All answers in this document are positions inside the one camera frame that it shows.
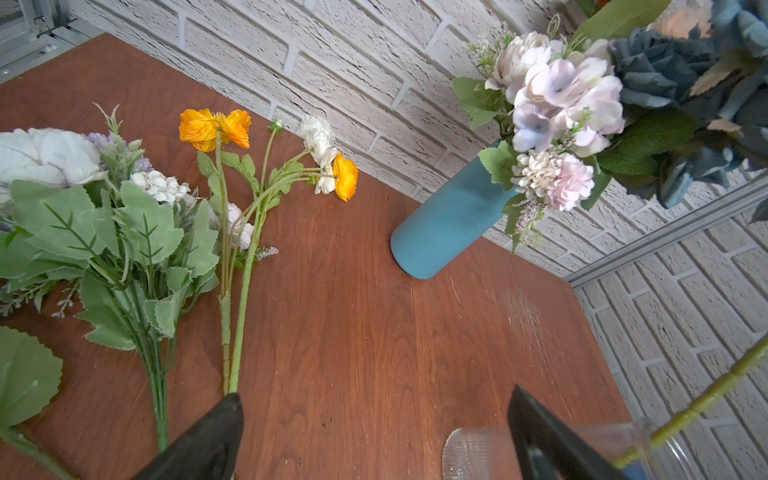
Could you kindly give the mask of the teal ceramic vase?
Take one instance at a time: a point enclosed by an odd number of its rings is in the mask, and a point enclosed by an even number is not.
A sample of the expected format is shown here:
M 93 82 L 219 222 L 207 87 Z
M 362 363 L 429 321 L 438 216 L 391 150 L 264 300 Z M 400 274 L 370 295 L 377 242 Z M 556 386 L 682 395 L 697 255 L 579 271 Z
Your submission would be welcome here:
M 502 217 L 512 195 L 476 157 L 393 231 L 396 263 L 413 278 L 432 278 Z

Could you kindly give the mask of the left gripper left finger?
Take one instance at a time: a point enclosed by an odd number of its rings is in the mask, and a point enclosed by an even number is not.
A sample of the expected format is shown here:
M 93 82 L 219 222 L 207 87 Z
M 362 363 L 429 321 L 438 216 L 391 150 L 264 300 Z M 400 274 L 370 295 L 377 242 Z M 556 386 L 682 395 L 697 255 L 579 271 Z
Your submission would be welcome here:
M 243 429 L 241 398 L 230 393 L 134 479 L 233 479 Z

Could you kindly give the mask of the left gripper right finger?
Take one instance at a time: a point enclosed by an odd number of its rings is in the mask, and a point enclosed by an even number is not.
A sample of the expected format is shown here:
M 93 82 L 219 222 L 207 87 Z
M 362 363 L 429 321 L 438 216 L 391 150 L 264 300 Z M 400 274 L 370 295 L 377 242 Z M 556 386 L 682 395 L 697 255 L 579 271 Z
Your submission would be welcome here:
M 524 479 L 626 477 L 520 385 L 512 391 L 507 422 Z

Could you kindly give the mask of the peach rose flower stem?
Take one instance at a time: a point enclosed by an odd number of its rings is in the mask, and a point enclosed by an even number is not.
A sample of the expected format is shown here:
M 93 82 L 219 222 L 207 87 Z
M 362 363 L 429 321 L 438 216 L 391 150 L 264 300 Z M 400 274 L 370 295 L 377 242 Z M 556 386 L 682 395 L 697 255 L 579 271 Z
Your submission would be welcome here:
M 690 32 L 697 28 L 700 36 L 706 38 L 711 31 L 712 5 L 710 0 L 671 1 L 664 12 L 646 29 L 665 36 L 689 38 Z

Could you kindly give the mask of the blue hydrangea flower stem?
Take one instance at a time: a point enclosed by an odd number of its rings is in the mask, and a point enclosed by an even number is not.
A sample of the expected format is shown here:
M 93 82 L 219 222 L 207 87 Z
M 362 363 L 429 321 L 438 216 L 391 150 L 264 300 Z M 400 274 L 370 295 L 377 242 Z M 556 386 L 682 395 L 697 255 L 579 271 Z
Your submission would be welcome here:
M 652 451 L 687 428 L 701 414 L 729 394 L 752 370 L 767 357 L 767 335 L 763 335 L 730 370 L 714 381 L 682 411 L 657 428 L 649 437 L 648 450 Z

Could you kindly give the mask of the white lilac flower bouquet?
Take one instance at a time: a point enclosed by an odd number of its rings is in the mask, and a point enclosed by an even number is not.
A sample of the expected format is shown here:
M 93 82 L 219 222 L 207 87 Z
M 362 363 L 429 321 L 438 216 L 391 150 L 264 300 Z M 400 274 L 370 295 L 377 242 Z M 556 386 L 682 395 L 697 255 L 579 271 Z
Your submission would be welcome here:
M 626 123 L 609 40 L 559 28 L 553 17 L 544 33 L 501 29 L 469 43 L 480 76 L 453 81 L 472 128 L 499 127 L 498 144 L 479 158 L 511 196 L 502 214 L 514 246 L 546 216 L 596 203 L 611 180 L 597 156 Z

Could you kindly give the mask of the dusty blue flower stem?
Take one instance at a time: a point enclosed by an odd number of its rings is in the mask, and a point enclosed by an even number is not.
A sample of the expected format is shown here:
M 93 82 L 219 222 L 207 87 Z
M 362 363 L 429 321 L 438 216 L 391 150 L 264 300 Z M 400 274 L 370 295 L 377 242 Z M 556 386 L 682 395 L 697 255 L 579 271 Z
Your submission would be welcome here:
M 692 185 L 767 169 L 767 4 L 714 1 L 682 35 L 636 29 L 609 52 L 630 125 L 599 154 L 626 191 L 666 209 Z

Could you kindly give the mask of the clear ribbed glass vase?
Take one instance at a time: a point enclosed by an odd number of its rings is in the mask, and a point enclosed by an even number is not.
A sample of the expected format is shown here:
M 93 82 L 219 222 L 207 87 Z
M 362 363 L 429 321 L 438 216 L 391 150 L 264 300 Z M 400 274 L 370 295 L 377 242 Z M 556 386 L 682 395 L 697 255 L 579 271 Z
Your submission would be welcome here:
M 519 449 L 507 426 L 459 428 L 442 451 L 444 479 L 695 479 L 677 439 L 651 442 L 653 424 L 573 425 L 554 442 L 525 439 Z M 522 451 L 523 459 L 517 458 Z

